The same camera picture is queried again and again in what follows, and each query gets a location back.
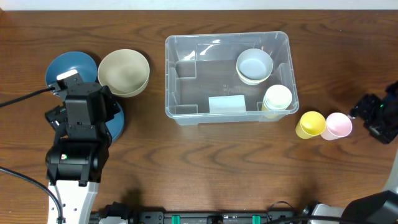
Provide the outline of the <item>white cup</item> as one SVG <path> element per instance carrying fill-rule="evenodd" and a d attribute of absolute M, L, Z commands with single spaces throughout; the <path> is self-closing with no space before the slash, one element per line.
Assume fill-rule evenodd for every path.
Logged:
<path fill-rule="evenodd" d="M 272 85 L 264 95 L 262 110 L 284 110 L 292 102 L 292 92 L 283 85 Z"/>

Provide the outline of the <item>grey bowl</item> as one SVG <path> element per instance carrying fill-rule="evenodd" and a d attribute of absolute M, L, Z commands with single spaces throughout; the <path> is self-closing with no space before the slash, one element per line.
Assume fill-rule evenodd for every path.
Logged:
<path fill-rule="evenodd" d="M 274 68 L 271 56 L 261 49 L 245 50 L 239 55 L 236 65 L 238 71 L 252 81 L 267 79 Z"/>

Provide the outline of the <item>white bowl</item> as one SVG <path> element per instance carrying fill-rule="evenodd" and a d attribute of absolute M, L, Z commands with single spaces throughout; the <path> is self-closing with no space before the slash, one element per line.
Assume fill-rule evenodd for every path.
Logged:
<path fill-rule="evenodd" d="M 248 78 L 246 78 L 246 77 L 244 77 L 244 76 L 239 76 L 239 79 L 240 79 L 243 83 L 245 83 L 245 84 L 247 84 L 247 85 L 258 85 L 258 84 L 260 84 L 260 83 L 262 83 L 262 82 L 264 82 L 264 81 L 267 80 L 267 78 L 262 79 L 262 80 L 250 80 L 250 79 L 248 79 Z"/>

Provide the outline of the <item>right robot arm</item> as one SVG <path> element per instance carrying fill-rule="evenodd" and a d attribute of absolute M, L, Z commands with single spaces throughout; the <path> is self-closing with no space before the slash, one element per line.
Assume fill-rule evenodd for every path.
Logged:
<path fill-rule="evenodd" d="M 397 83 L 386 88 L 383 99 L 364 95 L 348 117 L 361 118 L 370 136 L 382 144 L 391 143 L 397 137 Z M 380 193 L 354 200 L 346 208 L 318 203 L 305 211 L 313 217 L 310 223 L 397 223 L 397 159 Z"/>

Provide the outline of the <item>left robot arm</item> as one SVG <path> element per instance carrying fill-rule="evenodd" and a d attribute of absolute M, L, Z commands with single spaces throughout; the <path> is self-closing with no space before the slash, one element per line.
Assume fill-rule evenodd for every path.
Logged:
<path fill-rule="evenodd" d="M 121 109 L 107 86 L 84 82 L 76 70 L 50 84 L 63 104 L 45 113 L 53 146 L 45 157 L 49 223 L 88 223 L 113 141 L 106 123 Z"/>

